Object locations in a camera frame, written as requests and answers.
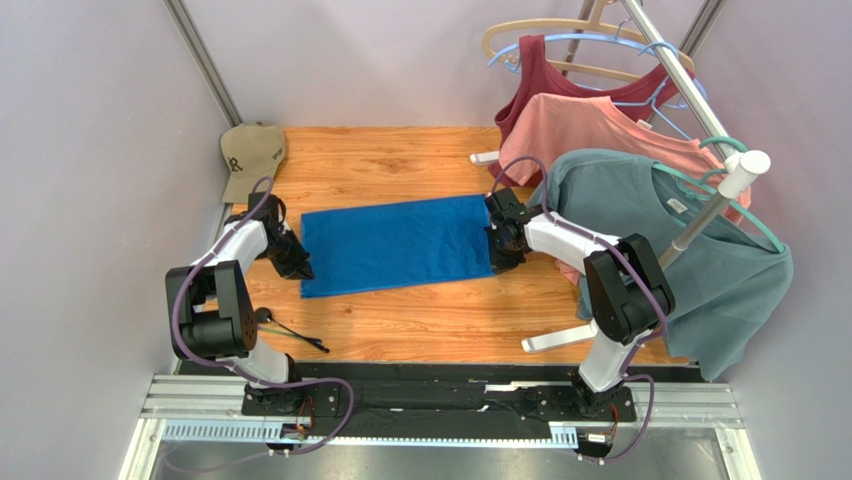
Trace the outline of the blue cloth napkin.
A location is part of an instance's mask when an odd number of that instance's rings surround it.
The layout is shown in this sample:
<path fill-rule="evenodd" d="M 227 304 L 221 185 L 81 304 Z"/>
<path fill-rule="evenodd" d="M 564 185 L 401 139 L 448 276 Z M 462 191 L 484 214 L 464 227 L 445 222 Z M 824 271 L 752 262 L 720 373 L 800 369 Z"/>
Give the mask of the blue cloth napkin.
<path fill-rule="evenodd" d="M 302 216 L 313 280 L 304 299 L 490 277 L 482 194 Z"/>

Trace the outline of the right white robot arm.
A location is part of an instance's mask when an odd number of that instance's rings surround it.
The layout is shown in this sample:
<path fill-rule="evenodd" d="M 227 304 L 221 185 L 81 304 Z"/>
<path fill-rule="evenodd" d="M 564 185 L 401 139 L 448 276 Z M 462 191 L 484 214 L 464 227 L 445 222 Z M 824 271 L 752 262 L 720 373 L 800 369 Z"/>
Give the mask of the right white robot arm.
<path fill-rule="evenodd" d="M 579 367 L 581 386 L 594 394 L 615 388 L 638 348 L 662 336 L 675 297 L 649 241 L 633 234 L 602 235 L 566 221 L 555 213 L 516 201 L 506 206 L 486 200 L 491 265 L 503 273 L 524 263 L 528 253 L 547 254 L 570 265 L 586 279 L 587 306 L 592 313 L 583 327 L 522 340 L 523 349 L 538 353 L 591 341 Z"/>

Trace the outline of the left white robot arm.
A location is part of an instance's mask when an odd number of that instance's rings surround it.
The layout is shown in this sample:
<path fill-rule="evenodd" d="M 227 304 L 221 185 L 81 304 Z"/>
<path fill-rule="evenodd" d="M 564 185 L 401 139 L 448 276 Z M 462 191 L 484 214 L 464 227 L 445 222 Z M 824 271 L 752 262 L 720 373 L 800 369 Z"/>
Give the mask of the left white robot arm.
<path fill-rule="evenodd" d="M 182 360 L 228 369 L 255 386 L 296 382 L 292 358 L 259 337 L 245 273 L 266 259 L 287 280 L 315 278 L 310 254 L 285 221 L 236 220 L 216 244 L 165 278 L 172 348 Z"/>

